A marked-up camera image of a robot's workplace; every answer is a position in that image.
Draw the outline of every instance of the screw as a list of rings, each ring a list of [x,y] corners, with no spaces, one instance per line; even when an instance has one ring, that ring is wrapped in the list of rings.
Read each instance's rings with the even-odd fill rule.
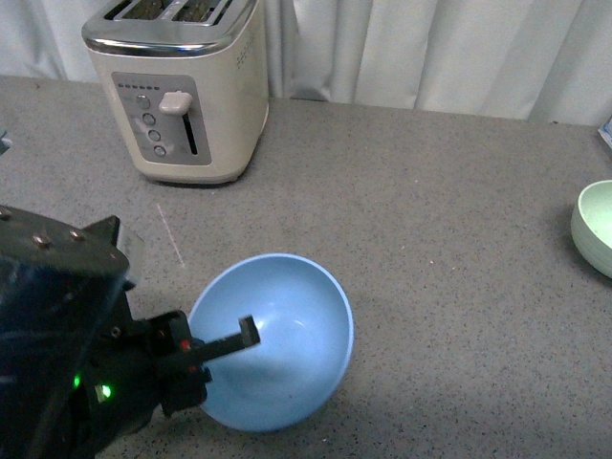
[[[32,240],[40,249],[48,249],[51,246],[51,239],[45,234],[35,234]]]
[[[117,339],[120,336],[121,336],[121,328],[117,326],[111,328],[111,337],[113,337],[114,339]]]
[[[84,241],[85,236],[78,232],[76,229],[70,230],[70,237],[72,237],[75,241]]]
[[[12,217],[12,212],[7,208],[0,208],[0,220],[7,221]]]

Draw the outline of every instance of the white curtain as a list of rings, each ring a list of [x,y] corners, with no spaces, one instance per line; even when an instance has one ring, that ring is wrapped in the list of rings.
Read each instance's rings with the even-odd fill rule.
[[[611,0],[262,0],[271,94],[601,125]],[[0,74],[96,81],[106,0],[0,0]]]

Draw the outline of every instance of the toaster control panel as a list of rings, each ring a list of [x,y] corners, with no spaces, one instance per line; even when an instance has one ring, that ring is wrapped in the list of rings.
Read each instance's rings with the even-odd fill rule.
[[[161,164],[211,163],[191,76],[115,72],[112,77],[143,158]]]

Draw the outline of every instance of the bowl rim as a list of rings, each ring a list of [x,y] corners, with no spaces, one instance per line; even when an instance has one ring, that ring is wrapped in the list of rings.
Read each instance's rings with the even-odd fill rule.
[[[600,236],[598,234],[596,234],[593,229],[591,228],[591,225],[589,224],[588,220],[584,217],[584,212],[582,211],[582,199],[584,198],[584,195],[591,189],[594,188],[596,186],[601,186],[603,184],[607,184],[607,185],[611,185],[612,186],[612,180],[599,180],[598,182],[594,182],[588,186],[586,186],[581,192],[580,195],[578,197],[578,202],[577,202],[577,207],[578,207],[578,211],[579,211],[579,215],[580,215],[580,220],[582,220],[582,222],[584,223],[584,225],[588,228],[589,233],[592,234],[598,241],[600,241],[602,244],[604,244],[607,248],[612,249],[612,246],[610,246],[609,244],[607,244],[603,239],[600,238]]]

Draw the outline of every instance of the toaster slot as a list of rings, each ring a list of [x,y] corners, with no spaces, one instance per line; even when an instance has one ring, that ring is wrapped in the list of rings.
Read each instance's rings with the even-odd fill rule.
[[[193,128],[191,127],[191,121],[189,120],[189,114],[185,113],[183,115],[183,125],[185,126],[185,132],[187,134],[187,140],[189,142],[189,148],[191,149],[192,155],[198,154],[198,146],[195,142],[195,137],[193,137]]]
[[[187,0],[172,20],[214,26],[219,23],[230,3],[231,0]]]
[[[104,19],[107,21],[114,20],[130,3],[132,3],[132,0],[123,0],[122,2],[119,2],[113,7],[113,9],[104,14]]]
[[[157,19],[171,4],[172,0],[141,0],[123,16],[123,19],[152,21]]]

